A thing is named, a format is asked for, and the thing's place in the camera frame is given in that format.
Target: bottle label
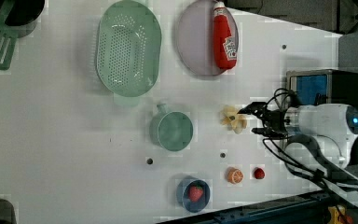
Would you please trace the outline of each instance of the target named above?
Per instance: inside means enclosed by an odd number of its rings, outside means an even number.
[[[215,11],[214,11],[214,16],[227,16],[226,15],[226,11],[224,8],[217,8]]]
[[[235,40],[233,36],[226,38],[223,47],[229,61],[237,60],[237,49],[235,48]]]

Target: screen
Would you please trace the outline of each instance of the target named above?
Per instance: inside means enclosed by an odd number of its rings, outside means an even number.
[[[327,99],[327,76],[296,77],[298,99],[303,105],[321,105]]]

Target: yellow toy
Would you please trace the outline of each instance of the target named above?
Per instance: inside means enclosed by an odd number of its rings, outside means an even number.
[[[242,130],[245,129],[248,124],[246,117],[238,114],[239,111],[239,109],[230,105],[226,105],[222,110],[222,114],[225,116],[222,120],[222,125],[230,125],[232,130],[237,134],[242,133]]]

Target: blue container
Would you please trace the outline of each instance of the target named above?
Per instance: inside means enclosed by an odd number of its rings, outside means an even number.
[[[201,198],[192,203],[188,198],[188,192],[190,187],[197,185],[203,188],[203,194]],[[211,190],[209,189],[208,184],[205,181],[194,178],[193,176],[188,176],[179,184],[176,190],[176,199],[187,211],[191,213],[198,213],[206,207],[211,198]]]

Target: orange slice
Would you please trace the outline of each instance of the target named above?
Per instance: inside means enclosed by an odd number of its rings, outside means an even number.
[[[238,184],[243,180],[243,173],[241,172],[241,170],[239,169],[232,169],[229,173],[228,173],[228,178],[227,178],[228,182],[230,182],[231,184]]]

